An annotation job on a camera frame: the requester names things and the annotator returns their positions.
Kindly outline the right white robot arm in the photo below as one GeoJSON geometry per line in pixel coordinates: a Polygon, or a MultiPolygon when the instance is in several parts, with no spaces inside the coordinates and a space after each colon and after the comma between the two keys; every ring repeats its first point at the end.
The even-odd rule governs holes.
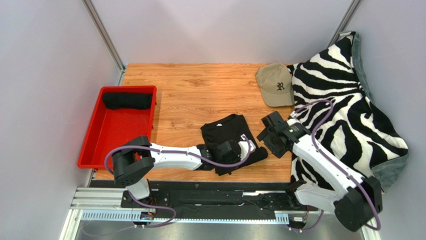
{"type": "Polygon", "coordinates": [[[356,232],[371,219],[380,228],[382,188],[373,176],[364,177],[325,149],[296,118],[283,119],[274,111],[262,118],[264,129],[257,139],[277,158],[286,152],[301,158],[320,174],[331,189],[297,180],[286,190],[286,204],[293,209],[310,206],[333,213],[349,231],[356,232]]]}

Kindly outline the black printed t-shirt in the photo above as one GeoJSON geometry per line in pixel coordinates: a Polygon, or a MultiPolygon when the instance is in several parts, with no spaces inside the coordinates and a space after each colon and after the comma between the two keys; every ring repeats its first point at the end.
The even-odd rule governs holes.
{"type": "Polygon", "coordinates": [[[201,128],[201,135],[206,144],[222,144],[228,140],[239,142],[241,135],[245,135],[251,140],[256,149],[249,158],[241,165],[235,168],[216,167],[215,173],[219,176],[231,174],[232,171],[252,165],[254,163],[265,160],[268,157],[266,148],[259,147],[251,133],[247,121],[243,115],[231,114],[220,120],[206,123],[201,128]]]}

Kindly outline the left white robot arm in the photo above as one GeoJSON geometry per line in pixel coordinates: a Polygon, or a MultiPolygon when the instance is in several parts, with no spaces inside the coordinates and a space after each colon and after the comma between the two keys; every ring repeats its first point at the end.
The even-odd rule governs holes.
{"type": "Polygon", "coordinates": [[[245,134],[239,140],[221,144],[199,144],[171,147],[151,143],[143,135],[111,150],[105,157],[106,169],[113,174],[114,184],[126,188],[137,200],[151,195],[146,175],[155,169],[187,169],[211,171],[215,168],[236,169],[247,163],[257,147],[245,134]]]}

